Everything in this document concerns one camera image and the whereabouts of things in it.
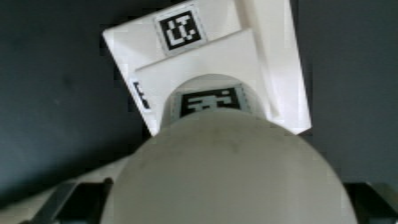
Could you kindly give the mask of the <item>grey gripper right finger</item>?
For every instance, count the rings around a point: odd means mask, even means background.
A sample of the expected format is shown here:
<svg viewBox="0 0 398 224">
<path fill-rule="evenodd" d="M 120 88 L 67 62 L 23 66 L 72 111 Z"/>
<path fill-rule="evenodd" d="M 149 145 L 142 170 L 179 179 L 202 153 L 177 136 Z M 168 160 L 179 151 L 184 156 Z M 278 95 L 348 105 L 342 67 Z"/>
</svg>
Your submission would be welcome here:
<svg viewBox="0 0 398 224">
<path fill-rule="evenodd" d="M 367 183 L 346 183 L 344 189 L 358 224 L 398 224 L 398 210 L 392 208 Z"/>
</svg>

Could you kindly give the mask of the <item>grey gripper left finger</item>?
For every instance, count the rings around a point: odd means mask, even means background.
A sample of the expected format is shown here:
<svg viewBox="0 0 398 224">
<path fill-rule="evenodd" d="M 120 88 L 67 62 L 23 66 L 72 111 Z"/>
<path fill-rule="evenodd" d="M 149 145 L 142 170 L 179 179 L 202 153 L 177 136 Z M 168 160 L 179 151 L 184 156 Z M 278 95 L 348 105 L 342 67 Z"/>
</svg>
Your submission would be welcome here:
<svg viewBox="0 0 398 224">
<path fill-rule="evenodd" d="M 113 180 L 65 182 L 55 189 L 33 217 L 19 224 L 99 224 Z"/>
</svg>

